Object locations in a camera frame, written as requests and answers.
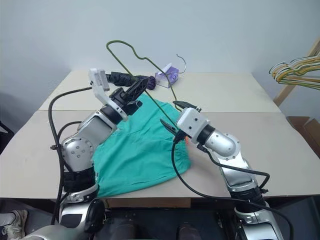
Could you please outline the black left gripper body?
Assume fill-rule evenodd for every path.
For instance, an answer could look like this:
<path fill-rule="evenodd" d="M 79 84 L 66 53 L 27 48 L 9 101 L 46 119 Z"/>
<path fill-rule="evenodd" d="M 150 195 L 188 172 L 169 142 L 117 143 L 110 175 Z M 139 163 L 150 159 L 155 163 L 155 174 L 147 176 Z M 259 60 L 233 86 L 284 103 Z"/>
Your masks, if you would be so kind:
<path fill-rule="evenodd" d="M 125 92 L 126 91 L 122 87 L 119 87 L 109 95 L 109 98 L 128 116 L 132 116 L 143 105 L 143 103 L 138 99 L 134 101 L 125 101 Z"/>

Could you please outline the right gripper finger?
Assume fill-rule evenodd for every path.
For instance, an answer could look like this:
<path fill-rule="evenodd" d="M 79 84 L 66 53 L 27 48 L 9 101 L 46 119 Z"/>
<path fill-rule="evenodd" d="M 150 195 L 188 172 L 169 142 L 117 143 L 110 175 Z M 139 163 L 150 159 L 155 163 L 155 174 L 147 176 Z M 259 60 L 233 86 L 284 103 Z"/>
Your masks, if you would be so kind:
<path fill-rule="evenodd" d="M 186 102 L 186 101 L 175 100 L 175 101 L 173 101 L 173 104 L 178 106 L 181 109 L 193 108 L 193 109 L 196 109 L 198 112 L 200 112 L 202 110 L 199 106 L 195 106 L 195 105 L 193 105 L 189 102 Z"/>
<path fill-rule="evenodd" d="M 163 119 L 160 119 L 160 122 L 168 132 L 170 132 L 174 136 L 177 135 L 177 130 L 172 125 L 170 125 L 169 123 L 167 123 Z"/>

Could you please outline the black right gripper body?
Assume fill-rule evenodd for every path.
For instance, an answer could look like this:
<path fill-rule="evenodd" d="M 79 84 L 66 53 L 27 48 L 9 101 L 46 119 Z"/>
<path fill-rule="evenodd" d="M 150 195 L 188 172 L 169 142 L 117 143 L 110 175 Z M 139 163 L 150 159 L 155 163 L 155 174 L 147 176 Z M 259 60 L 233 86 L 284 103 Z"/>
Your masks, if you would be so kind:
<path fill-rule="evenodd" d="M 184 131 L 182 131 L 181 129 L 179 129 L 179 130 L 176 132 L 175 136 L 174 136 L 173 142 L 174 142 L 175 144 L 177 144 L 177 143 L 179 143 L 180 141 L 183 141 L 183 140 L 186 138 L 186 136 L 187 136 L 187 134 L 186 134 Z"/>

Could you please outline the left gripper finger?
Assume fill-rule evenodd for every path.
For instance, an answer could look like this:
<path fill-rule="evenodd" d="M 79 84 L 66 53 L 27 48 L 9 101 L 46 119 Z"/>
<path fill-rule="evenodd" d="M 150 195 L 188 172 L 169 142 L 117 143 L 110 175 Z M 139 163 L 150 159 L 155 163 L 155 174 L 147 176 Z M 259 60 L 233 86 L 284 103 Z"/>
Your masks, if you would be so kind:
<path fill-rule="evenodd" d="M 150 84 L 150 77 L 143 75 L 131 76 L 128 73 L 111 72 L 106 74 L 107 81 L 114 84 L 117 87 L 130 87 L 136 81 L 145 81 L 147 85 Z"/>
<path fill-rule="evenodd" d="M 124 99 L 127 102 L 135 101 L 146 89 L 148 86 L 149 78 L 137 78 L 134 83 L 125 91 Z"/>

